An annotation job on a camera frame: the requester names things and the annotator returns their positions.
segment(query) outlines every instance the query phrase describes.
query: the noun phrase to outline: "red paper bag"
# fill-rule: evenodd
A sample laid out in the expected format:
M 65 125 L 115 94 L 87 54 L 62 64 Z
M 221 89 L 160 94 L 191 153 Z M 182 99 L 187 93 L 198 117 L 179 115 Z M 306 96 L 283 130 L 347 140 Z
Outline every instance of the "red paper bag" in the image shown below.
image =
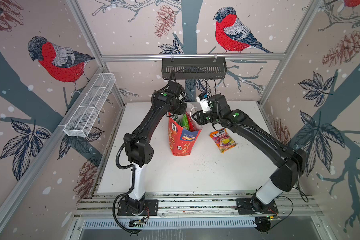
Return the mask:
M 174 156 L 190 155 L 192 147 L 201 132 L 201 128 L 198 131 L 191 132 L 180 127 L 171 117 L 168 119 L 169 147 L 171 148 L 172 154 Z

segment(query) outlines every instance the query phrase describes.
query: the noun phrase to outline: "red bird illustration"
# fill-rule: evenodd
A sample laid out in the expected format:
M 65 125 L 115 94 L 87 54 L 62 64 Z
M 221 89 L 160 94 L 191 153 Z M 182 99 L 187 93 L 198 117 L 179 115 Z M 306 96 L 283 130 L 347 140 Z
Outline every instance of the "red bird illustration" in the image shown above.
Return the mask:
M 37 59 L 56 80 L 75 84 L 71 96 L 74 93 L 80 93 L 76 90 L 76 80 L 84 74 L 85 65 L 95 59 L 72 48 L 60 47 L 48 42 L 41 36 L 35 36 L 29 41 L 28 51 L 31 59 L 33 61 Z
M 253 36 L 249 27 L 245 26 L 236 16 L 232 7 L 219 9 L 213 18 L 216 20 L 216 41 L 227 51 L 238 51 L 257 48 L 266 53 L 263 45 Z

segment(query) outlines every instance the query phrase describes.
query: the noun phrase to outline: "white tabletop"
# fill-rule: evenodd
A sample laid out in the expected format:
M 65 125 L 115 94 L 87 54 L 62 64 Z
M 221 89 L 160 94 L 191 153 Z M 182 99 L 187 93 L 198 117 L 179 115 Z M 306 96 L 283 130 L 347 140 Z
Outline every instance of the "white tabletop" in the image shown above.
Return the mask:
M 198 103 L 192 104 L 201 109 Z M 269 133 L 255 101 L 230 101 L 228 104 L 231 110 L 240 109 L 248 114 L 259 127 Z M 151 103 L 127 104 L 98 193 L 119 193 L 129 189 L 131 171 L 118 169 L 115 156 L 125 133 L 132 133 L 139 126 L 150 106 Z M 154 157 L 146 166 L 146 192 L 176 194 L 256 190 L 276 170 L 276 166 L 263 152 L 230 130 L 227 132 L 237 145 L 221 153 L 209 136 L 213 131 L 215 130 L 211 124 L 204 125 L 191 154 L 173 156 L 168 143 L 168 118 L 163 117 L 150 142 Z M 129 164 L 125 150 L 120 156 L 120 164 Z

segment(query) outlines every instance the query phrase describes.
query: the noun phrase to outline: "wire mesh basket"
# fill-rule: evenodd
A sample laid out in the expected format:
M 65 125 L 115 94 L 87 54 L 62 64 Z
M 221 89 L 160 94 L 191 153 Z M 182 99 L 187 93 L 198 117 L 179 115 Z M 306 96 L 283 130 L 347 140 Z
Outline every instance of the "wire mesh basket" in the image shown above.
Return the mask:
M 171 71 L 176 79 L 222 79 L 227 65 L 225 58 L 163 58 L 161 72 L 169 80 Z
M 115 81 L 115 76 L 112 73 L 99 74 L 95 83 L 86 93 L 79 107 L 64 127 L 64 132 L 68 136 L 88 136 Z

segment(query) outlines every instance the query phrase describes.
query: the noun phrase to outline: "yellow candy bag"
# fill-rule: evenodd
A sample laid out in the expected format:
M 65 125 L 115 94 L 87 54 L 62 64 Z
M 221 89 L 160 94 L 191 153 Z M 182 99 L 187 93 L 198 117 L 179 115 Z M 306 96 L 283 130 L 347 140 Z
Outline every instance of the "yellow candy bag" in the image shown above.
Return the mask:
M 224 153 L 225 151 L 236 146 L 236 142 L 228 135 L 225 128 L 211 132 L 209 135 L 216 143 L 217 147 Z

